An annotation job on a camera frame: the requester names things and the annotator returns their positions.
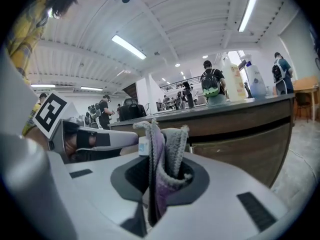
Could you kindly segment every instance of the black chair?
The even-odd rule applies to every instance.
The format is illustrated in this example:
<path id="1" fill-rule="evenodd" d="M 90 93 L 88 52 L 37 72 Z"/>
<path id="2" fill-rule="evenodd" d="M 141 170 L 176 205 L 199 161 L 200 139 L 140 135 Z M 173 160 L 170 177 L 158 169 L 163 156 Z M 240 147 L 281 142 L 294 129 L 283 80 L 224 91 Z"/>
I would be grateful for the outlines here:
<path id="1" fill-rule="evenodd" d="M 311 100 L 311 95 L 309 93 L 302 93 L 298 92 L 295 94 L 295 100 L 297 104 L 295 119 L 297 119 L 298 112 L 300 111 L 299 117 L 301 118 L 301 109 L 305 109 L 306 112 L 306 122 L 309 122 L 309 118 L 311 119 L 311 103 L 309 102 Z"/>

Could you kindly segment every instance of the black shirt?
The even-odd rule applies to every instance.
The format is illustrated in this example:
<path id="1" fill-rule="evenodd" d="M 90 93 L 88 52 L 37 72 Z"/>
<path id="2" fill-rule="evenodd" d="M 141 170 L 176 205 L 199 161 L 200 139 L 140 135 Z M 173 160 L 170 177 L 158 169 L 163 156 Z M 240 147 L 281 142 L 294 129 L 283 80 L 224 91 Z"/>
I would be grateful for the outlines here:
<path id="1" fill-rule="evenodd" d="M 108 107 L 108 102 L 104 101 L 103 99 L 99 103 L 100 111 L 101 111 L 101 118 L 102 120 L 109 121 L 109 115 L 105 113 L 105 108 Z"/>
<path id="2" fill-rule="evenodd" d="M 208 68 L 205 70 L 205 72 L 207 74 L 210 74 L 211 72 L 211 68 Z M 224 75 L 221 73 L 221 71 L 219 69 L 213 69 L 212 71 L 214 71 L 213 75 L 215 76 L 215 78 L 220 81 L 221 78 L 225 79 Z M 225 90 L 224 88 L 222 87 L 222 85 L 220 84 L 220 91 L 219 91 L 219 94 L 222 94 L 222 95 L 226 95 L 225 94 Z"/>

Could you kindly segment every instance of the gray floor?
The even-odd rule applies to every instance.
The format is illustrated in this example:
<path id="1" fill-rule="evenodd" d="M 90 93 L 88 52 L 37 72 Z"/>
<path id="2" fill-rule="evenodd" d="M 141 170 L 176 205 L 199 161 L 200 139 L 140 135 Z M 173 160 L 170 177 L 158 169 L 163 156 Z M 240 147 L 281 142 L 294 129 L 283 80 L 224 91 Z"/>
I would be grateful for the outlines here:
<path id="1" fill-rule="evenodd" d="M 303 206 L 320 178 L 320 123 L 297 120 L 282 170 L 271 190 L 289 209 Z"/>

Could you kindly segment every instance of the ceiling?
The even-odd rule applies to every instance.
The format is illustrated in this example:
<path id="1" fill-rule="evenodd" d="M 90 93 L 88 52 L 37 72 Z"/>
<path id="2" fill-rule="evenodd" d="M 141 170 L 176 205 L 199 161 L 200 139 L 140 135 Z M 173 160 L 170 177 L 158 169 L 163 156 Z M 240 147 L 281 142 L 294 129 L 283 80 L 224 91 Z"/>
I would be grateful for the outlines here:
<path id="1" fill-rule="evenodd" d="M 203 55 L 256 49 L 285 0 L 257 0 L 246 31 L 237 31 L 248 0 L 78 0 L 64 18 L 49 18 L 29 65 L 32 83 L 103 88 L 110 94 L 148 73 L 179 68 Z M 141 60 L 111 39 L 119 35 Z"/>

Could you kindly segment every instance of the counter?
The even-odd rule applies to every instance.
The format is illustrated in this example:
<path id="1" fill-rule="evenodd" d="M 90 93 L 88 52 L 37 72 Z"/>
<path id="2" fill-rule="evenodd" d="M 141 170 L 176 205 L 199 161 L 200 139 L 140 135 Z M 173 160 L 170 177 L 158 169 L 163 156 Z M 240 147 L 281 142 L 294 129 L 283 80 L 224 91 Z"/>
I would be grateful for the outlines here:
<path id="1" fill-rule="evenodd" d="M 136 132 L 133 124 L 156 118 L 161 129 L 189 127 L 188 144 L 197 155 L 237 166 L 266 186 L 276 180 L 293 126 L 293 94 L 195 107 L 110 124 Z"/>

